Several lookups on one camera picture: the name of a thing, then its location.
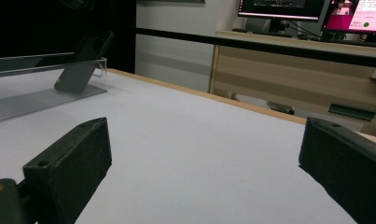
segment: wall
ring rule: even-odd
[[[205,4],[137,2],[136,27],[214,36],[236,21],[236,0]],[[136,36],[135,74],[209,91],[214,46],[148,35]]]

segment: wooden desk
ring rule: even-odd
[[[218,32],[218,36],[266,44],[376,58],[376,49],[304,41],[276,36]],[[376,136],[376,115],[365,121],[329,113],[332,103],[376,111],[373,67],[301,58],[251,49],[216,46],[210,92],[230,97],[240,93],[337,118],[363,123],[362,133]]]
[[[299,168],[304,119],[109,71],[106,93],[0,122],[0,178],[107,117],[113,164],[77,223],[354,223]]]

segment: monitor screen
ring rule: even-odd
[[[376,36],[376,0],[331,0],[322,30]]]
[[[239,0],[238,16],[318,21],[325,0]]]

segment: white tabletop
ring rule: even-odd
[[[113,164],[77,223],[355,223],[298,156],[304,126],[140,80],[0,122],[0,178],[107,117]]]

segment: smartphone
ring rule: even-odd
[[[111,31],[94,31],[85,34],[79,43],[70,63],[80,63],[101,59],[113,40]],[[54,89],[70,93],[81,93],[85,90],[95,64],[74,64],[64,68]]]

